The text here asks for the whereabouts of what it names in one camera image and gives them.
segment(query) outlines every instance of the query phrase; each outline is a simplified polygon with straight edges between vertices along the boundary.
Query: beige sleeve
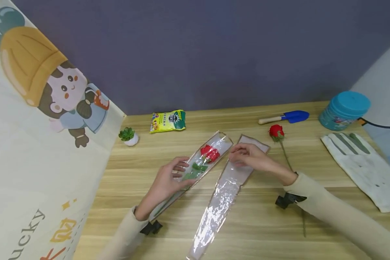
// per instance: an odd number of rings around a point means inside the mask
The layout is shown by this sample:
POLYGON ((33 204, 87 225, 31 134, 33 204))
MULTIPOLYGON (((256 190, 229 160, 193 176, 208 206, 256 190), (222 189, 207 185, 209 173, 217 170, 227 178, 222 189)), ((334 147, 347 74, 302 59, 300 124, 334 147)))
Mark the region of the beige sleeve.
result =
POLYGON ((372 259, 390 260, 390 232, 303 173, 285 191, 307 197, 297 203, 303 210, 331 225, 372 259))
POLYGON ((126 260, 133 255, 145 236, 140 231, 149 222, 138 221, 134 216, 135 208, 134 206, 124 217, 115 235, 97 257, 97 260, 126 260))

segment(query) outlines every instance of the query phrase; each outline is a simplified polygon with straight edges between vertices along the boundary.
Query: jar lid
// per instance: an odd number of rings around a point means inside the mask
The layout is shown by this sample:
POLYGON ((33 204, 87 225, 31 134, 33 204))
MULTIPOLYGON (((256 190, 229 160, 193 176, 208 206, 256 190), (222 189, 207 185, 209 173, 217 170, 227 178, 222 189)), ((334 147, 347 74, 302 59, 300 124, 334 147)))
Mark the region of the jar lid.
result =
POLYGON ((332 102, 340 112, 356 117, 361 117, 367 113, 371 106, 370 99, 354 91, 341 92, 332 99, 332 102))

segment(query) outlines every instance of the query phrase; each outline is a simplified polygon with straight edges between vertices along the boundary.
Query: small shovel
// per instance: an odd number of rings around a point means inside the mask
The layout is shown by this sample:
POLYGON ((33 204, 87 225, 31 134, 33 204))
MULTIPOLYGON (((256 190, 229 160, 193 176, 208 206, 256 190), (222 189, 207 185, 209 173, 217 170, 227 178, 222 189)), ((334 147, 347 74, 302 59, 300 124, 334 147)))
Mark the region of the small shovel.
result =
POLYGON ((286 112, 282 116, 263 118, 259 120, 259 124, 266 124, 275 121, 287 120, 289 123, 297 123, 300 121, 305 121, 309 118, 309 113, 302 110, 295 110, 291 112, 286 112))

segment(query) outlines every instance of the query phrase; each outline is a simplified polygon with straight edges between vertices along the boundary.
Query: purple wall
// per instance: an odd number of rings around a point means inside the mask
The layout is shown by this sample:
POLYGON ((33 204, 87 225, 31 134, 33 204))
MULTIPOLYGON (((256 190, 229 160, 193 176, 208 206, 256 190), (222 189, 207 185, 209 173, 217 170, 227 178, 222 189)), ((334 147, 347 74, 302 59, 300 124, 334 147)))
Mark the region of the purple wall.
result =
POLYGON ((390 0, 14 0, 123 111, 329 99, 390 47, 390 0))

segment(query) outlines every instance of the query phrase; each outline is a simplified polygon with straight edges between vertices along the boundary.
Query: small succulent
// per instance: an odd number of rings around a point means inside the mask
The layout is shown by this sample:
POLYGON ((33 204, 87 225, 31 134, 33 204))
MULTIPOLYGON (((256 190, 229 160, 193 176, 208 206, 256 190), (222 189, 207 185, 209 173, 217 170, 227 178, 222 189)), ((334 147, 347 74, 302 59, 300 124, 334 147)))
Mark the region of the small succulent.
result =
POLYGON ((118 137, 120 137, 123 142, 129 141, 134 137, 134 130, 131 127, 126 127, 124 130, 120 131, 118 137))

